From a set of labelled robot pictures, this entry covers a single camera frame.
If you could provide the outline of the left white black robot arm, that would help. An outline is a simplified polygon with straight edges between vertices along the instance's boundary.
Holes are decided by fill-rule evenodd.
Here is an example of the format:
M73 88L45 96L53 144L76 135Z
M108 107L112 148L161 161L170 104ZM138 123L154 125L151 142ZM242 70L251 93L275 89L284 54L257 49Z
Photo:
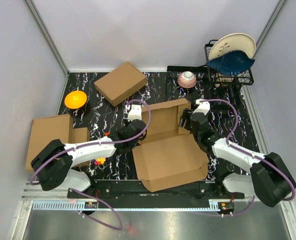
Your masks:
M126 127L101 139L63 144L52 140L31 162L34 171L30 184L40 185L50 191L59 186L76 189L85 198L95 194L95 185L84 172L73 167L98 158L110 158L124 154L134 148L147 126L142 120L133 120Z

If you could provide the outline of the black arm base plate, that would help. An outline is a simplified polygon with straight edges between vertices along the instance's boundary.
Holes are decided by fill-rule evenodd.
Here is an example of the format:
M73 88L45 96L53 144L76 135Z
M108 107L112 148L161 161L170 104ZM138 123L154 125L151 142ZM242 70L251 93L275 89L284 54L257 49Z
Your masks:
M156 192L147 190L139 180L96 180L83 193L111 200L117 197L134 196L189 196L197 199L234 199L242 200L245 195L239 192L229 193L215 181L196 181Z

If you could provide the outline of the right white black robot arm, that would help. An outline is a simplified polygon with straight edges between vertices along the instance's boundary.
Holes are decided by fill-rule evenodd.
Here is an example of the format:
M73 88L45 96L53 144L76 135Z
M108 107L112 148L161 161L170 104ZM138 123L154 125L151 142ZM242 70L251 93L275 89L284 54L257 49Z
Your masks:
M240 167L245 175L226 173L215 185L216 195L226 198L232 193L257 197L268 207L295 197L296 182L282 158L271 152L262 154L241 147L214 132L202 112L184 109L179 126L189 130L198 147Z

